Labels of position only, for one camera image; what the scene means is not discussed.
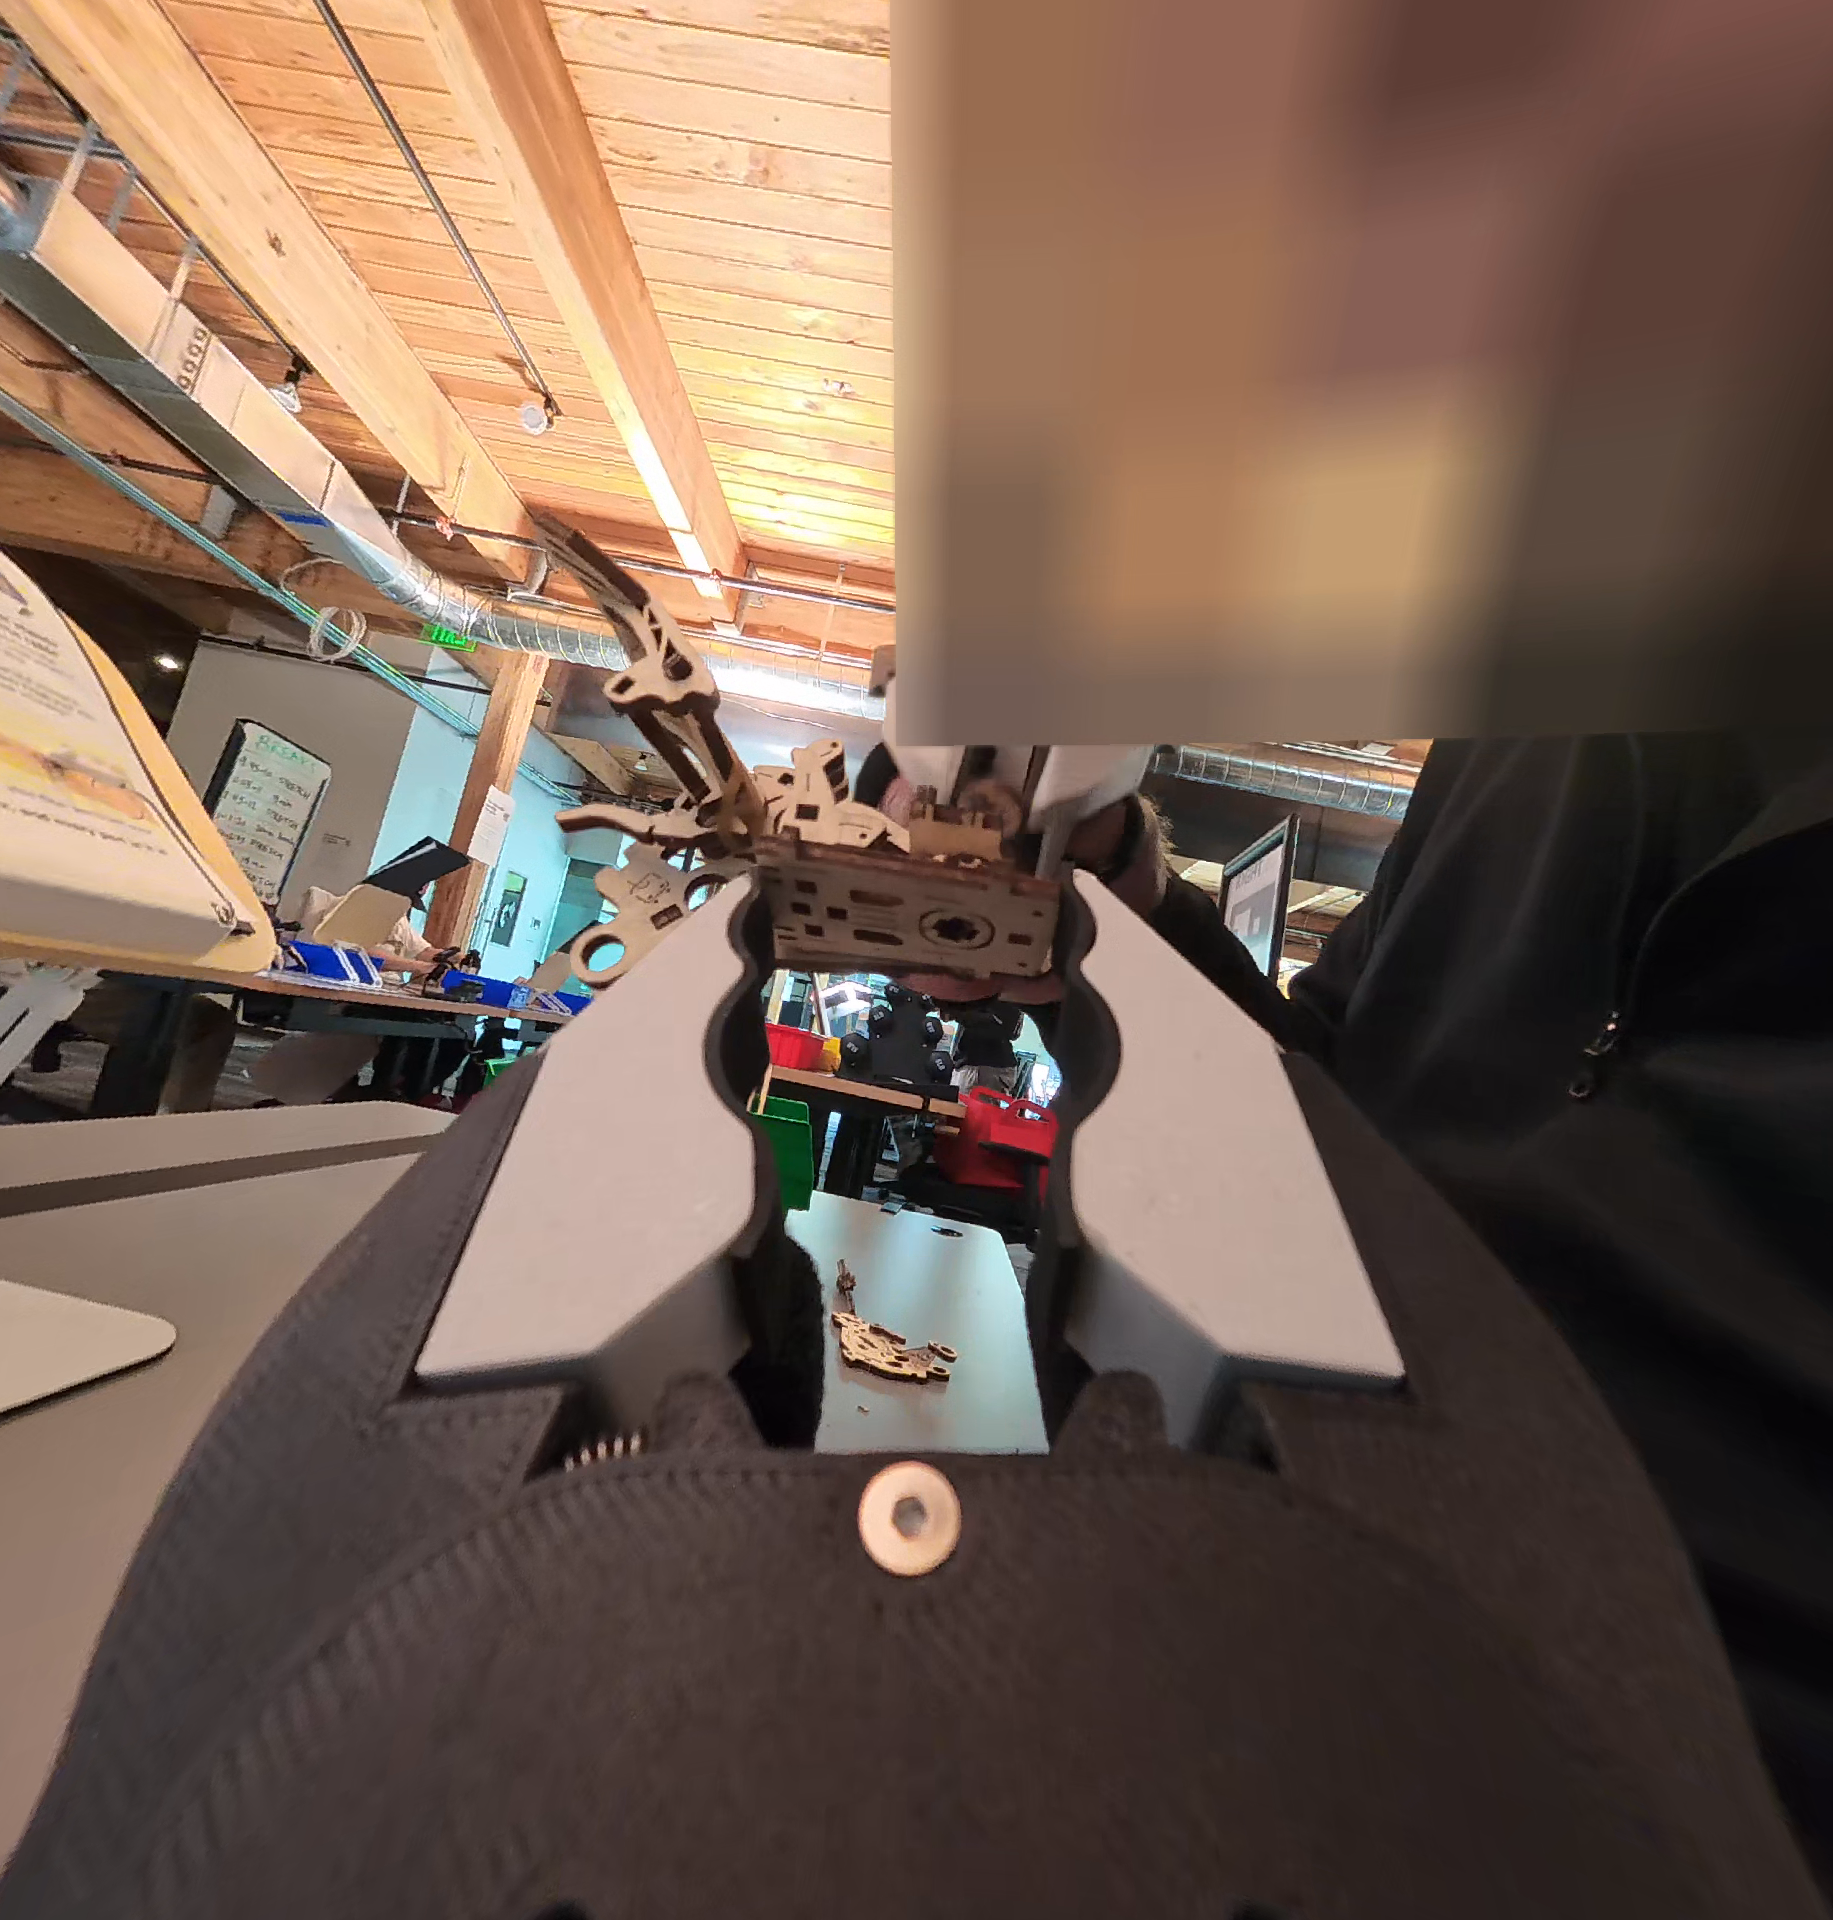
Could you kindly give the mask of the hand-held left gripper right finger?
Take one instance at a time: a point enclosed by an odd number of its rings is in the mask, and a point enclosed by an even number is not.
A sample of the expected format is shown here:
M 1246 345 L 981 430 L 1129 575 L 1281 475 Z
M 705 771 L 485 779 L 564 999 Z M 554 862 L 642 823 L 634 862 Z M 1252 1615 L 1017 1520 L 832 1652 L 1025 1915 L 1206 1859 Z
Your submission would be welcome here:
M 1146 1376 L 1173 1445 L 1201 1445 L 1242 1378 L 1400 1392 L 1281 1049 L 1095 873 L 1074 894 L 1095 944 L 1068 1016 L 1080 987 L 1105 1010 L 1105 1091 L 1068 1140 L 1074 1353 Z

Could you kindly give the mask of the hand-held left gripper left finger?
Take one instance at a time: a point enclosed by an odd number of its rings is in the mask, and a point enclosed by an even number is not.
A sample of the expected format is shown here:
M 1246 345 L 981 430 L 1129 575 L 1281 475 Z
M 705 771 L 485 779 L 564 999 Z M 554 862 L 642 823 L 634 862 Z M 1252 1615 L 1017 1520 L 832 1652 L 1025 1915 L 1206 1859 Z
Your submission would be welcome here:
M 420 1338 L 420 1392 L 570 1384 L 618 1438 L 670 1378 L 712 1376 L 765 1443 L 812 1445 L 818 1273 L 749 1112 L 765 972 L 772 912 L 727 880 L 549 1042 Z

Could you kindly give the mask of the wooden buggy model assembly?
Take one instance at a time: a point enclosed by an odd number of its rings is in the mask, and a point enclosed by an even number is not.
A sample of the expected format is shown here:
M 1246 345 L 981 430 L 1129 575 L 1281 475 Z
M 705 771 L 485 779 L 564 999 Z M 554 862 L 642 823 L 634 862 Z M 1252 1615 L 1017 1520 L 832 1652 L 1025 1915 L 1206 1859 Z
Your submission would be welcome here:
M 608 922 L 564 944 L 564 978 L 613 987 L 705 901 L 749 880 L 772 918 L 772 953 L 805 972 L 955 972 L 1040 978 L 1060 887 L 1013 859 L 1002 811 L 916 803 L 914 823 L 855 803 L 841 741 L 749 771 L 718 731 L 705 649 L 584 533 L 542 513 L 542 549 L 608 613 L 627 666 L 606 700 L 682 779 L 670 811 L 574 805 L 570 831 L 613 826 L 627 862 L 599 873 Z

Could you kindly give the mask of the person's right hand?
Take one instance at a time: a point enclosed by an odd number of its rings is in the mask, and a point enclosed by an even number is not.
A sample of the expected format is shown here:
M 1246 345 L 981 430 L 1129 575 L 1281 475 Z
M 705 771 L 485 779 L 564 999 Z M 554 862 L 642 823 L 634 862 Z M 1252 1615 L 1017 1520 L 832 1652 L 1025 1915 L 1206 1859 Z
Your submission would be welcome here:
M 1068 862 L 1151 922 L 1165 901 L 1165 823 L 1139 792 L 1129 792 L 1074 826 Z

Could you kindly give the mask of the computer monitor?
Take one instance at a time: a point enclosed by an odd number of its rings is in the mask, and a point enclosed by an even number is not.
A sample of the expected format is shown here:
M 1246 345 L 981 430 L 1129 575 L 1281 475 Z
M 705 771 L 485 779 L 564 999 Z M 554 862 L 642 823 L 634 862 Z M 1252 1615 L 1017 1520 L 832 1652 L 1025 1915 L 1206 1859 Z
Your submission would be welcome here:
M 1264 985 L 1281 978 L 1293 870 L 1297 870 L 1297 816 L 1281 816 L 1218 873 L 1218 922 L 1252 953 Z

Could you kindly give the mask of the red plastic crate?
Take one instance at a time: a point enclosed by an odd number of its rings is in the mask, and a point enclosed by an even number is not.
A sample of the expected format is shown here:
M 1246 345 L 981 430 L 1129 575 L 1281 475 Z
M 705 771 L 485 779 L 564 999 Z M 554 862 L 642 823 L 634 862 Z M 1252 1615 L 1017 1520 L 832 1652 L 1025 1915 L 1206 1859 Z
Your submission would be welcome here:
M 939 1144 L 939 1164 L 955 1189 L 981 1193 L 1040 1193 L 1040 1169 L 1060 1148 L 1060 1112 L 995 1088 L 962 1091 L 961 1127 Z

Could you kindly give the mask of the black dumbbell rack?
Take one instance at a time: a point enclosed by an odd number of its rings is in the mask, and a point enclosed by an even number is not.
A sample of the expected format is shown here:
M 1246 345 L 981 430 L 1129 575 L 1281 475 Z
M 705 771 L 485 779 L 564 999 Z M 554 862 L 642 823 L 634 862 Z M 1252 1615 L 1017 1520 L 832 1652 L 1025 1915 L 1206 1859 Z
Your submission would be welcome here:
M 943 1091 L 955 1059 L 939 1007 L 909 985 L 887 985 L 855 1037 L 841 1042 L 841 1079 L 874 1088 Z

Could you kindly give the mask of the person's dark clothing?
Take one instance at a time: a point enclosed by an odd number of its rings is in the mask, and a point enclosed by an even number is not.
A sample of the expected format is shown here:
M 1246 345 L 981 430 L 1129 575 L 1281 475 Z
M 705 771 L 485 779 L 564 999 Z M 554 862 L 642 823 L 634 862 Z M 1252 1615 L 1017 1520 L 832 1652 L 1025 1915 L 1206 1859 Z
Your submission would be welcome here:
M 1581 1356 L 1833 1900 L 1833 733 L 1441 741 L 1286 993 L 1151 922 Z

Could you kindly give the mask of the whiteboard with green writing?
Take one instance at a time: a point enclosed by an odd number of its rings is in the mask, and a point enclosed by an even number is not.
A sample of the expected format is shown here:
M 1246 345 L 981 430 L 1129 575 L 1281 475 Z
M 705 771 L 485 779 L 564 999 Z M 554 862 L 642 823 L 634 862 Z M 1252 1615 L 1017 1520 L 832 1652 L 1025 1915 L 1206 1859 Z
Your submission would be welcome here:
M 267 912 L 280 912 L 328 779 L 335 766 L 324 753 L 253 718 L 236 718 L 205 805 Z

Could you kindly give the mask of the large open instruction manual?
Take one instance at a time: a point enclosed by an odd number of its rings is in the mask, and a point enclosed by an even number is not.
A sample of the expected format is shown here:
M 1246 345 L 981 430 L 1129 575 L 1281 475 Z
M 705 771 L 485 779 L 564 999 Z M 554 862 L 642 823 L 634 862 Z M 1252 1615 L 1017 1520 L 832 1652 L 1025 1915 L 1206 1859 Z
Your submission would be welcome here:
M 274 934 L 167 741 L 0 551 L 0 958 L 274 963 Z

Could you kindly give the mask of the small wooden frame part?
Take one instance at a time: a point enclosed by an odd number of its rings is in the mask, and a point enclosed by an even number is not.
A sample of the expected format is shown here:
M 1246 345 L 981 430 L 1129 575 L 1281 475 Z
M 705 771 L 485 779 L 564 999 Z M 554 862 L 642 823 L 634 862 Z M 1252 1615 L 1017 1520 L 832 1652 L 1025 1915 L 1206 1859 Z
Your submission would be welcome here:
M 955 1347 L 943 1345 L 914 1347 L 902 1330 L 867 1320 L 855 1312 L 832 1312 L 832 1330 L 841 1330 L 841 1356 L 874 1378 L 950 1384 L 961 1365 Z

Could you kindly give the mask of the wooden building post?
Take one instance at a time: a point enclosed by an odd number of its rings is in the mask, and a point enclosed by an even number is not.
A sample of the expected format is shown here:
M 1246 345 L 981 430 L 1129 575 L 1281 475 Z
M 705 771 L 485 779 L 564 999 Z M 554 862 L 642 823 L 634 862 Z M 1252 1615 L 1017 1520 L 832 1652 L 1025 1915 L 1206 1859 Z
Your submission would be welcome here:
M 542 686 L 549 686 L 549 656 L 511 656 L 511 649 L 501 656 L 497 683 L 490 683 L 490 706 L 482 718 L 472 762 L 466 773 L 466 795 L 447 826 L 447 845 L 457 856 L 472 849 L 472 831 L 490 811 L 490 792 L 511 795 Z M 420 939 L 434 947 L 472 947 L 470 939 L 472 939 L 472 912 L 482 912 L 490 870 L 497 859 L 470 856 L 466 870 L 434 887 L 434 901 L 420 918 Z

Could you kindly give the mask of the silver ventilation duct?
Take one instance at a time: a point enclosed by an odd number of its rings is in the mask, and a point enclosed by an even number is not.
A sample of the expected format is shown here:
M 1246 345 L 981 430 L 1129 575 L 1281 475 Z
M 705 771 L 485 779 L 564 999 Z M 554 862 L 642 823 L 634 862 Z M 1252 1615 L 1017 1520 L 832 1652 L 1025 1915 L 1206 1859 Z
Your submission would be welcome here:
M 229 497 L 274 513 L 313 559 L 367 579 L 409 613 L 497 649 L 574 666 L 627 666 L 592 611 L 490 601 L 414 559 L 394 522 L 352 475 L 104 229 L 70 183 L 23 183 L 0 169 L 0 296 L 46 330 L 90 375 L 182 445 Z M 735 662 L 705 645 L 712 683 L 739 701 L 784 701 L 880 726 L 880 686 L 832 666 Z M 1181 779 L 1281 792 L 1286 803 L 1400 816 L 1410 766 L 1324 749 L 1173 749 Z

